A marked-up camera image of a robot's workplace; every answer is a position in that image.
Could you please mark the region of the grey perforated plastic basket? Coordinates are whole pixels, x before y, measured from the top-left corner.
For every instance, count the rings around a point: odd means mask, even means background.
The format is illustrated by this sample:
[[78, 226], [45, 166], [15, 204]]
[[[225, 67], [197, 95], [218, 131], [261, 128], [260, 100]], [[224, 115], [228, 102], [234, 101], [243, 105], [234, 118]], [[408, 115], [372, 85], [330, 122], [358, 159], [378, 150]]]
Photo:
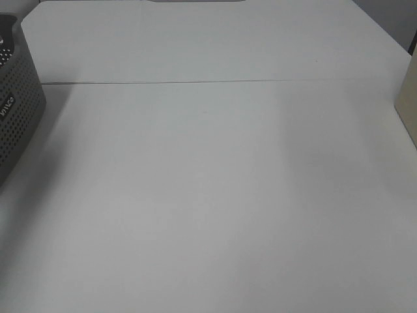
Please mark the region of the grey perforated plastic basket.
[[22, 18], [1, 13], [1, 184], [26, 150], [46, 107]]

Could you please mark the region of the beige box at right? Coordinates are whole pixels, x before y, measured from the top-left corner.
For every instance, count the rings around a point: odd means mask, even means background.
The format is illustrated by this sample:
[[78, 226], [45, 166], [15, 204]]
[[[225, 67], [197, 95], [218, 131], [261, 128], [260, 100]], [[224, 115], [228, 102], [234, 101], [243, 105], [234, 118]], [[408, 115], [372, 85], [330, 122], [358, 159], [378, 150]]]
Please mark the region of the beige box at right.
[[414, 146], [416, 146], [417, 108], [416, 108], [416, 50], [411, 57], [407, 73], [395, 101], [395, 110], [402, 121]]

